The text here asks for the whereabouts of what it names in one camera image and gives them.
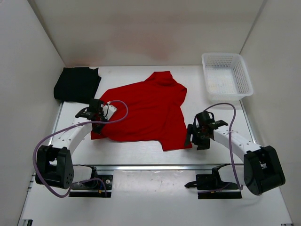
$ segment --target white floor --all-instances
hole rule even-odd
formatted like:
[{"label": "white floor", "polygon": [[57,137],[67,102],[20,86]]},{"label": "white floor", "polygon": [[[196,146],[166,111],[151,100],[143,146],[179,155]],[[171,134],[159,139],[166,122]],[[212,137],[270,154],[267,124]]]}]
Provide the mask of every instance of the white floor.
[{"label": "white floor", "polygon": [[[211,105],[201,66],[101,67],[102,76],[96,97],[107,89],[143,81],[154,71],[171,71],[187,87],[182,105],[185,123]],[[64,103],[57,129],[69,126],[74,115],[85,105]],[[237,103],[234,130],[250,137],[243,111]],[[215,118],[230,122],[233,110],[212,109]],[[157,141],[117,143],[108,139],[91,141],[89,135],[72,156],[74,164],[220,164],[230,162],[229,151],[212,142],[209,150],[177,150],[164,153]],[[280,190],[261,196],[247,188],[242,199],[198,200],[197,191],[184,188],[195,180],[195,171],[114,171],[111,198],[71,198],[53,196],[44,186],[33,184],[22,219],[32,219],[33,226],[280,226],[291,223]]]}]

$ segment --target red shirt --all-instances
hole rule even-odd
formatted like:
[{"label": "red shirt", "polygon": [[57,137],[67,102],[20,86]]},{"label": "red shirt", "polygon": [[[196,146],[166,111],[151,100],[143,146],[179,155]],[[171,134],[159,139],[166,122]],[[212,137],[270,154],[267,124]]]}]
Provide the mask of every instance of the red shirt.
[{"label": "red shirt", "polygon": [[[191,148],[184,146],[186,125],[181,111],[187,89],[177,83],[170,72],[154,72],[147,80],[109,89],[102,101],[122,100],[128,106],[128,116],[120,122],[105,125],[101,134],[91,132],[91,139],[108,137],[111,140],[157,140],[163,151]],[[126,108],[112,103],[118,110],[110,121],[122,118]]]}]

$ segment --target white wall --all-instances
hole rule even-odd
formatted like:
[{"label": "white wall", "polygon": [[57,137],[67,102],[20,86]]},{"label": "white wall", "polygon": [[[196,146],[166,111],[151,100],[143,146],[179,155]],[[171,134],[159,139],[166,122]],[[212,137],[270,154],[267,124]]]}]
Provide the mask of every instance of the white wall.
[{"label": "white wall", "polygon": [[262,0],[29,0],[67,66],[200,65],[239,53]]},{"label": "white wall", "polygon": [[17,225],[64,66],[26,0],[0,0],[0,225]]},{"label": "white wall", "polygon": [[295,225],[301,225],[300,9],[299,0],[269,0],[242,51],[254,87],[246,110],[262,144],[277,150]]}]

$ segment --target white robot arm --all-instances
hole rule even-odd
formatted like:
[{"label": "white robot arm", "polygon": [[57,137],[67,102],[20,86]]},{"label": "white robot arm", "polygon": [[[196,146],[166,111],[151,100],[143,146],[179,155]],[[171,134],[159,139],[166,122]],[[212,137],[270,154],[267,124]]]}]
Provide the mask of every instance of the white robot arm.
[{"label": "white robot arm", "polygon": [[[188,125],[187,132],[186,143],[190,142],[192,135],[192,143],[198,146],[198,150],[209,149],[212,139],[230,149],[243,161],[243,165],[234,165],[232,161],[232,165],[224,164],[213,168],[212,180],[215,183],[236,184],[239,181],[239,187],[244,185],[255,195],[260,195],[285,183],[285,177],[273,147],[254,144],[237,132],[230,131],[226,122],[214,120],[213,113],[203,111],[197,114],[193,124]],[[196,186],[195,183],[196,181],[189,182],[185,187]]]},{"label": "white robot arm", "polygon": [[[101,100],[91,100],[89,107],[82,109],[75,116],[72,123],[72,125],[77,125],[75,128],[64,132],[51,145],[42,145],[38,149],[36,165],[40,176],[36,175],[36,182],[43,184],[40,179],[42,177],[49,186],[70,189],[73,183],[95,178],[97,176],[95,167],[73,165],[71,155],[88,133],[91,131],[99,133],[104,127],[104,124],[85,124],[85,122],[108,121],[116,111],[117,108],[110,104],[105,105]],[[190,143],[191,135],[193,136],[192,143],[198,146],[198,150],[208,149],[210,140],[213,139],[230,149],[243,161],[243,165],[224,164],[213,168],[212,180],[216,183],[239,181],[240,185],[245,185],[255,195],[260,195],[285,183],[274,148],[254,144],[237,132],[229,131],[228,124],[222,120],[215,121],[212,113],[203,111],[197,114],[194,123],[188,125],[187,132],[186,145]]]},{"label": "white robot arm", "polygon": [[[117,108],[103,101],[92,99],[89,107],[82,109],[72,123],[75,128],[65,131],[49,146],[42,145],[37,151],[37,167],[43,179],[49,186],[63,189],[72,183],[93,179],[95,168],[83,165],[73,165],[71,156],[80,142],[91,131],[99,133],[104,124],[85,124],[91,121],[108,122]],[[36,175],[36,182],[43,184]]]}]

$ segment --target white plastic basket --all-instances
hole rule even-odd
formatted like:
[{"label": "white plastic basket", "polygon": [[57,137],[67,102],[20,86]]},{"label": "white plastic basket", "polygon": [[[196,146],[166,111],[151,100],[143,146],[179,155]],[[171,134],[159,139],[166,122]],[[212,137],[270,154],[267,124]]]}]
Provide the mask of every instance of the white plastic basket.
[{"label": "white plastic basket", "polygon": [[241,55],[204,53],[206,88],[213,101],[237,101],[253,94],[253,87]]}]

